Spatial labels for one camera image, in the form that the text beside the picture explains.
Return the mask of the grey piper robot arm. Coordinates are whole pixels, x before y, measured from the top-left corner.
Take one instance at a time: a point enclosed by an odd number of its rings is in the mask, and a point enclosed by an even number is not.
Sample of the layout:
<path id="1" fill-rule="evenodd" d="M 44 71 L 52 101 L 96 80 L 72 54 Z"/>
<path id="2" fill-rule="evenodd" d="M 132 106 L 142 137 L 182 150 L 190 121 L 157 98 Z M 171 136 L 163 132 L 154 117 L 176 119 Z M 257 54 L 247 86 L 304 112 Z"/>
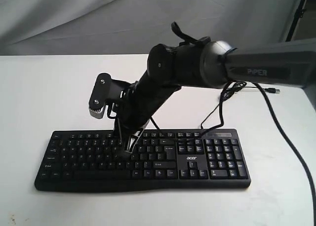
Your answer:
<path id="1" fill-rule="evenodd" d="M 232 48 L 224 41 L 154 46 L 147 69 L 124 91 L 115 129 L 131 153 L 150 118 L 181 87 L 223 89 L 234 81 L 304 88 L 316 78 L 316 41 L 305 39 Z"/>

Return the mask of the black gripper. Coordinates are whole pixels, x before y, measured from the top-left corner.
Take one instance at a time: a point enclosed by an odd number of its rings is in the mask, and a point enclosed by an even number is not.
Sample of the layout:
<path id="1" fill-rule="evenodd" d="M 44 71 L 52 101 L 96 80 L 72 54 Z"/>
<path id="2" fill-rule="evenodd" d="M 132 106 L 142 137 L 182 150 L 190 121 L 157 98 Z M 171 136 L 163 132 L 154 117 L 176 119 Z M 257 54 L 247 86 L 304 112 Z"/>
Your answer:
<path id="1" fill-rule="evenodd" d="M 114 121 L 114 135 L 119 139 L 124 152 L 133 152 L 150 118 L 180 89 L 179 85 L 160 85 L 148 73 L 144 73 L 139 81 L 130 85 Z"/>

